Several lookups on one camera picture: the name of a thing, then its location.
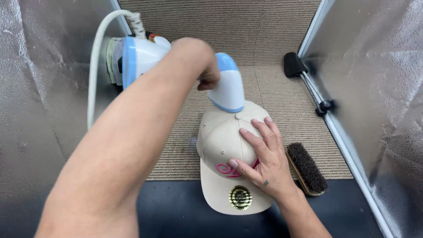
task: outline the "black mat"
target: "black mat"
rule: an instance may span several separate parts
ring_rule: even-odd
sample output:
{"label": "black mat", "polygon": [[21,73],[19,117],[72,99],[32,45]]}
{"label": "black mat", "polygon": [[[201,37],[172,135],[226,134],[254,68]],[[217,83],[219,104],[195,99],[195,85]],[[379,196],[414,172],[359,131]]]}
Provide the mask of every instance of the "black mat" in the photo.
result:
{"label": "black mat", "polygon": [[[334,238],[383,237],[355,180],[328,184],[308,201]],[[254,215],[220,214],[207,205],[200,181],[146,182],[137,209],[140,237],[289,237],[276,204]]]}

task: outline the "pink embroidered logo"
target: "pink embroidered logo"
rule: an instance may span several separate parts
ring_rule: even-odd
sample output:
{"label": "pink embroidered logo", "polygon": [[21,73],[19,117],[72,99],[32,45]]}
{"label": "pink embroidered logo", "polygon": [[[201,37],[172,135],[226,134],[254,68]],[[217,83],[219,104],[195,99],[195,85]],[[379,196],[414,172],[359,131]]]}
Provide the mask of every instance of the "pink embroidered logo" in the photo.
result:
{"label": "pink embroidered logo", "polygon": [[[254,162],[254,164],[253,164],[253,166],[251,166],[253,169],[255,169],[255,167],[259,164],[260,162],[258,161],[258,158],[255,160],[255,162]],[[216,165],[216,169],[220,172],[220,173],[222,173],[222,174],[229,174],[229,173],[231,173],[232,172],[232,167],[228,164],[228,163],[226,163],[226,165],[224,165],[224,164],[222,164],[222,163],[220,163],[220,164],[217,164]],[[223,166],[224,167],[224,169],[222,169],[222,170],[220,170],[219,169],[219,166]],[[242,176],[242,175],[240,175],[236,170],[234,170],[233,172],[232,172],[232,175],[228,175],[228,176],[226,176],[226,177],[228,177],[228,178],[230,178],[230,177],[232,177],[232,178],[234,178],[234,177],[240,177],[240,176]]]}

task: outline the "handheld steamer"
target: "handheld steamer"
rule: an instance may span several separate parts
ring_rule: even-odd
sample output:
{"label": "handheld steamer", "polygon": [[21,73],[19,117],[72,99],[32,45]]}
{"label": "handheld steamer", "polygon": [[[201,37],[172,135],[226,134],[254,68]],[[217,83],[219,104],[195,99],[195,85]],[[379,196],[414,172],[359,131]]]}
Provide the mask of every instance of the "handheld steamer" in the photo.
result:
{"label": "handheld steamer", "polygon": [[[97,30],[91,51],[90,76],[88,85],[88,130],[94,123],[96,102],[97,70],[101,44],[107,26],[116,17],[124,15],[134,29],[135,36],[112,38],[106,49],[106,63],[111,83],[122,85],[125,90],[140,75],[154,67],[170,50],[169,41],[160,36],[149,41],[139,13],[118,10],[108,14]],[[217,53],[220,80],[213,90],[208,91],[209,99],[223,111],[236,113],[244,108],[242,78],[233,59],[225,53]]]}

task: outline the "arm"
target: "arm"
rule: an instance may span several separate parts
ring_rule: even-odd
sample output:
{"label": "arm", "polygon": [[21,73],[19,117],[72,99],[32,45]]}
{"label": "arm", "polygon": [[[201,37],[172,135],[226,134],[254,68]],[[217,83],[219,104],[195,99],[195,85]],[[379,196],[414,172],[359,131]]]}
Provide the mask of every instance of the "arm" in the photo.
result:
{"label": "arm", "polygon": [[60,172],[36,237],[138,237],[138,191],[201,74],[205,81],[199,90],[219,80],[213,50],[184,38],[123,91]]}
{"label": "arm", "polygon": [[253,169],[241,160],[230,159],[229,165],[275,199],[291,237],[330,238],[331,235],[311,209],[303,192],[292,180],[277,125],[269,117],[264,121],[251,121],[263,139],[245,129],[240,130],[241,135],[254,147],[260,163]]}

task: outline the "gold sticker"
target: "gold sticker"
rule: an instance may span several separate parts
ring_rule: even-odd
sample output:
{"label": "gold sticker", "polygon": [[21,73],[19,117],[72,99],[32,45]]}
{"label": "gold sticker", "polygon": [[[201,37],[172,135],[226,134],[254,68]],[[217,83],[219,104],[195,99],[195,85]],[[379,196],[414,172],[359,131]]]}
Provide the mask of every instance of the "gold sticker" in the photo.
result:
{"label": "gold sticker", "polygon": [[244,186],[237,185],[229,192],[229,202],[237,210],[246,210],[251,206],[253,197]]}

